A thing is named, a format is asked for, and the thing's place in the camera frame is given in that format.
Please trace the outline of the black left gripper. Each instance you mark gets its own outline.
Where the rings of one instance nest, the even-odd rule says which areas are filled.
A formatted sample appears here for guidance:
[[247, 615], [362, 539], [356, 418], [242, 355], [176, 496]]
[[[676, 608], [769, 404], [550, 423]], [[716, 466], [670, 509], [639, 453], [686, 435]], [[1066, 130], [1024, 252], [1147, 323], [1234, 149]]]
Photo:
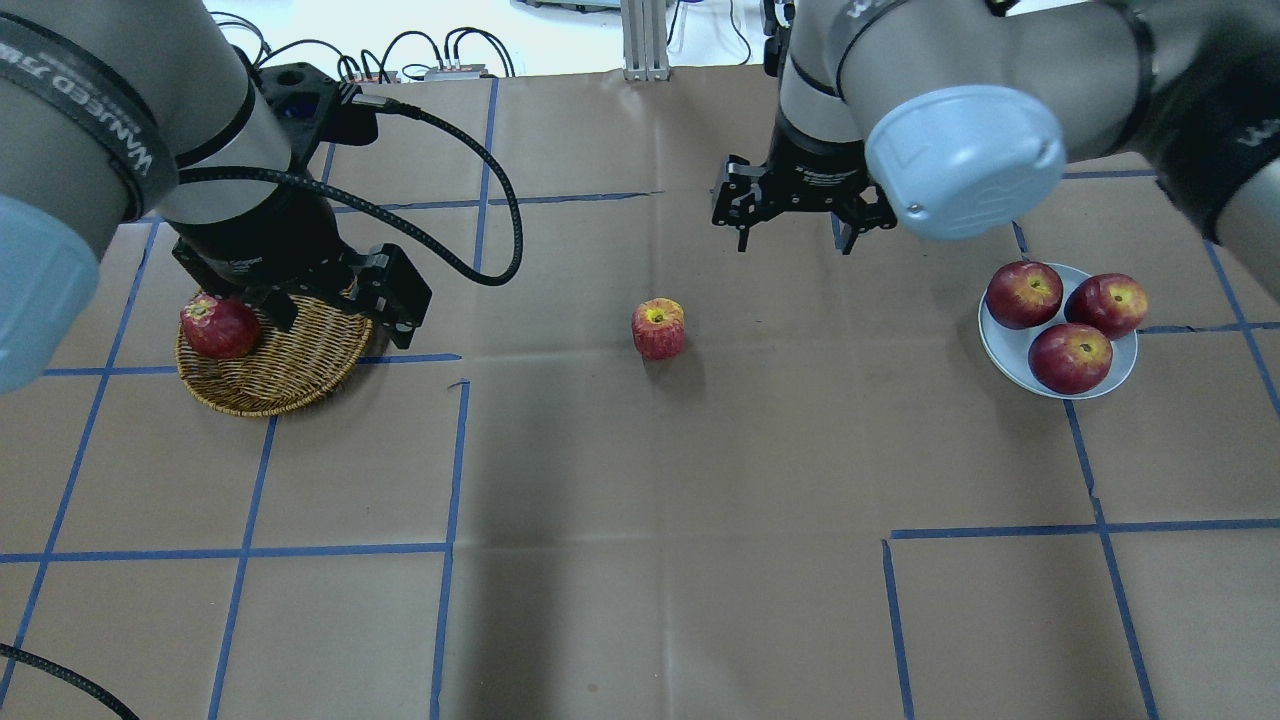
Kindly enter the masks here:
[[422, 324], [433, 292], [406, 251], [351, 247], [328, 199], [310, 188], [321, 143], [378, 137], [358, 88], [305, 63], [251, 70], [244, 102], [220, 149], [180, 158], [170, 196], [173, 255], [198, 287], [260, 310], [289, 331], [298, 297], [366, 316], [398, 348]]

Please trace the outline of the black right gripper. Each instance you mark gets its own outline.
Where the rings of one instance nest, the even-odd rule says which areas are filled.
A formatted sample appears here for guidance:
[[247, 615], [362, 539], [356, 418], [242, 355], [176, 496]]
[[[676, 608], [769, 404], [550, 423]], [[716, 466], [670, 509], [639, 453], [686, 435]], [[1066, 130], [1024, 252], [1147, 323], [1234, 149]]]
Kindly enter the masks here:
[[735, 228], [737, 251], [746, 252], [751, 228], [787, 211], [836, 215], [844, 256], [852, 252], [861, 234], [899, 223], [884, 191], [870, 177], [861, 140], [815, 138], [777, 111], [763, 164], [753, 165], [739, 155], [722, 163], [712, 192], [710, 222]]

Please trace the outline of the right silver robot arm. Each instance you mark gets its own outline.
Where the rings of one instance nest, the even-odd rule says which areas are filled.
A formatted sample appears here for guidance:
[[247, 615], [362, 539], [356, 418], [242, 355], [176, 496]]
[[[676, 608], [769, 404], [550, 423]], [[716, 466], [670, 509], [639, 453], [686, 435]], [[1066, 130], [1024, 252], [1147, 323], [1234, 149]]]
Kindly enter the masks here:
[[1277, 293], [1275, 1], [799, 1], [769, 32], [765, 161], [731, 156], [712, 220], [829, 211], [859, 234], [966, 240], [1071, 163], [1135, 152], [1171, 205]]

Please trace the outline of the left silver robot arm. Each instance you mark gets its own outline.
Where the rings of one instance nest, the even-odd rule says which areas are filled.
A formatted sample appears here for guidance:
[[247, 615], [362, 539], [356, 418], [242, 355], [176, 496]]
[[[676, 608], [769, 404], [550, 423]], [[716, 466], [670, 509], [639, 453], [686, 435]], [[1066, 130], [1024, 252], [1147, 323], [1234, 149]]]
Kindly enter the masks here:
[[154, 213], [205, 292], [282, 331], [298, 297], [407, 348], [431, 291], [392, 243], [338, 233], [323, 142], [367, 145], [390, 101], [296, 63], [255, 69], [197, 1], [5, 1], [3, 391], [49, 365], [120, 224]]

